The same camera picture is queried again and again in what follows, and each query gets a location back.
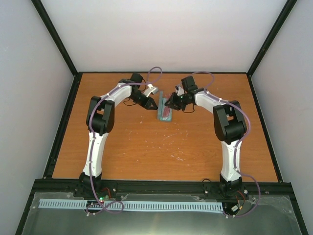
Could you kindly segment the grey glasses case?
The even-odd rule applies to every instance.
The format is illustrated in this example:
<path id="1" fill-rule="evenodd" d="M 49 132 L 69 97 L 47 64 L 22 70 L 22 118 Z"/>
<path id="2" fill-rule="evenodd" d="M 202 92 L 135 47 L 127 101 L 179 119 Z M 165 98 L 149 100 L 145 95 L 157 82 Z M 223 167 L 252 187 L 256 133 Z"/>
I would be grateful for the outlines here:
<path id="1" fill-rule="evenodd" d="M 165 106 L 165 102 L 168 97 L 164 95 L 163 91 L 159 93 L 159 102 L 158 102 L 158 110 L 157 110 L 157 119 L 164 122 L 172 121 L 172 109 Z"/>

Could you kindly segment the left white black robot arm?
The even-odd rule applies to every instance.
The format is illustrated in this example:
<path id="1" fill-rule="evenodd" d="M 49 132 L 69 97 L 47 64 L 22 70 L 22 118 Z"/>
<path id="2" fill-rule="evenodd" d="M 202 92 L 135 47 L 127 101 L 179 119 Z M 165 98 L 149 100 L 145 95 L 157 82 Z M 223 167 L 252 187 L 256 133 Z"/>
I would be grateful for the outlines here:
<path id="1" fill-rule="evenodd" d="M 114 127 L 116 106 L 129 98 L 146 110 L 157 110 L 156 102 L 150 97 L 157 92 L 156 86 L 144 82 L 140 74 L 134 73 L 130 79 L 120 80 L 108 93 L 90 99 L 86 118 L 89 131 L 88 154 L 79 177 L 89 196 L 96 197 L 102 191 L 102 157 L 105 142 Z"/>

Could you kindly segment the pink transparent sunglasses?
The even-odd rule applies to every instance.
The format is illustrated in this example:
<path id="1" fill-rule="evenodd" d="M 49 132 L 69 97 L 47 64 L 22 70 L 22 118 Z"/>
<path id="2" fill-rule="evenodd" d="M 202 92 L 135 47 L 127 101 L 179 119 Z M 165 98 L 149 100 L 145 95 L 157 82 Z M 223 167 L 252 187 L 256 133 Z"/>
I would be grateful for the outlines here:
<path id="1" fill-rule="evenodd" d="M 172 118 L 172 109 L 169 107 L 165 107 L 164 103 L 167 101 L 167 98 L 162 99 L 162 118 L 163 119 L 171 119 Z"/>

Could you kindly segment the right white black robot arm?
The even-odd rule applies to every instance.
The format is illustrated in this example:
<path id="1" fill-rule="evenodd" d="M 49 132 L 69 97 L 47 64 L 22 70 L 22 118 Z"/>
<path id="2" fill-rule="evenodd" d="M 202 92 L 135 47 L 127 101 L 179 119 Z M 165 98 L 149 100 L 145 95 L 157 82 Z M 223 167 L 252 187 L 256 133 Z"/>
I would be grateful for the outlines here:
<path id="1" fill-rule="evenodd" d="M 198 88 L 194 78 L 188 76 L 176 86 L 176 91 L 165 102 L 173 110 L 185 111 L 192 104 L 213 114 L 214 131 L 222 145 L 222 170 L 220 192 L 229 197 L 242 186 L 240 174 L 240 149 L 247 132 L 245 116 L 238 101 L 227 101 L 213 95 L 206 88 Z"/>

